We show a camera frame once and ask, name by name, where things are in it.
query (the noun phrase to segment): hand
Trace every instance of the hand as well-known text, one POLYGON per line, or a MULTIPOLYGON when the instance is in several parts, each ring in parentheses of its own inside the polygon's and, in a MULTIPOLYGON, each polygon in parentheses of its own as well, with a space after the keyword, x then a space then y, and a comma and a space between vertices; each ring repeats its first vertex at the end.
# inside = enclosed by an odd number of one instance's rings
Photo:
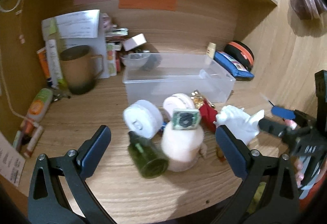
MULTIPOLYGON (((303 169, 303 163, 299 159, 296 159, 294 161, 294 170, 295 170, 295 180, 296 180, 296 184, 298 187, 300 187, 301 181, 304 179, 304 174, 301 173, 302 169, 303 169)), ((317 177, 315 183, 317 183, 318 181, 320 181, 322 179, 322 177, 326 173, 326 170, 327 170, 327 160, 324 162, 324 164, 320 168, 320 172, 318 174, 318 177, 317 177)))

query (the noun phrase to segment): orange tube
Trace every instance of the orange tube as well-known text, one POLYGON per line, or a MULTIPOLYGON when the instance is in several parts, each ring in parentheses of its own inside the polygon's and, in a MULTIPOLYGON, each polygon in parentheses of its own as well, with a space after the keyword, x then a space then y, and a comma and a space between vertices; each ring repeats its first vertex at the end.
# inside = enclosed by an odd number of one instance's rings
POLYGON ((48 84, 49 87, 51 87, 52 86, 52 79, 51 79, 50 72, 49 72, 48 61, 46 59, 46 49, 45 49, 45 47, 41 48, 36 53, 37 53, 37 55, 39 57, 40 64, 41 64, 43 73, 45 75, 47 84, 48 84))

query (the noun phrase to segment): blue pouch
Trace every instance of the blue pouch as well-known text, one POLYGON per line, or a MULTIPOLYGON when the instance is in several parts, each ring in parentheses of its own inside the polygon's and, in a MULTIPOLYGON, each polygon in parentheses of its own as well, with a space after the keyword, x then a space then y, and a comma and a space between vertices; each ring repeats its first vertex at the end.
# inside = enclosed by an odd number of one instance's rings
POLYGON ((254 75, 246 70, 243 65, 223 51, 217 51, 214 60, 235 78, 252 79, 254 77, 254 75))

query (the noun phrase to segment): plastic storage box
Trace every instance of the plastic storage box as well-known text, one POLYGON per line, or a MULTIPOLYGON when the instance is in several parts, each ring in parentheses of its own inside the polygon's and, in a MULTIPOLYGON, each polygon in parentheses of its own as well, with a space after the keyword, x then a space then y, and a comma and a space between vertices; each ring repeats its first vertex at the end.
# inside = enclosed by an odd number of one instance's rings
POLYGON ((142 67, 126 66, 123 83, 128 103, 145 99, 162 106, 175 93, 198 89, 210 102, 226 102, 235 78, 207 55, 151 53, 142 67))

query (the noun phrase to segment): brown mug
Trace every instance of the brown mug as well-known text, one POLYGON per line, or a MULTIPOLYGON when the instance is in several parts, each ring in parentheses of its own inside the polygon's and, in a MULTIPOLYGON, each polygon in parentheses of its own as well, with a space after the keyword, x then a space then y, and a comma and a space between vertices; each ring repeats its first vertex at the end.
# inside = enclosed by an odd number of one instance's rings
POLYGON ((60 65, 68 89, 72 94, 82 95, 95 86, 95 80, 102 74, 103 55, 92 55, 91 47, 87 45, 71 47, 60 53, 60 65), (95 73, 94 59, 102 59, 102 70, 95 73))

